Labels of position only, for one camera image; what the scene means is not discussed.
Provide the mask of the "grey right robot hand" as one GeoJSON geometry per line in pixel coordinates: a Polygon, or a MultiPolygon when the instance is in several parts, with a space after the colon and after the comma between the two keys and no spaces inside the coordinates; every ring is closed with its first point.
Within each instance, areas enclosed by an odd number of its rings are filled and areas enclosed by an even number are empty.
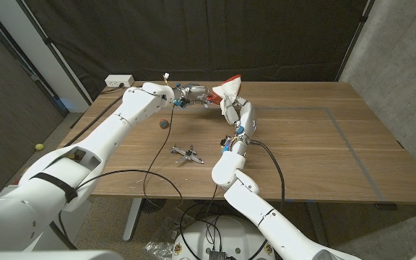
{"type": "Polygon", "coordinates": [[[228,124],[234,125],[237,134],[252,137],[256,131],[256,111],[254,106],[242,97],[232,101],[226,97],[221,100],[222,115],[228,124]]]}

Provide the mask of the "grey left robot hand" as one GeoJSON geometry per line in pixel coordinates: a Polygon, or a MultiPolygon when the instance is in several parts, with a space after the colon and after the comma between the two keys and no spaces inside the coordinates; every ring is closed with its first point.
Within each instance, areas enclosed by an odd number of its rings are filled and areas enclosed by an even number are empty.
{"type": "Polygon", "coordinates": [[[188,100],[189,105],[203,105],[207,108],[209,105],[213,105],[214,94],[211,90],[207,89],[205,86],[197,84],[188,84],[186,85],[186,96],[185,99],[188,100]]]}

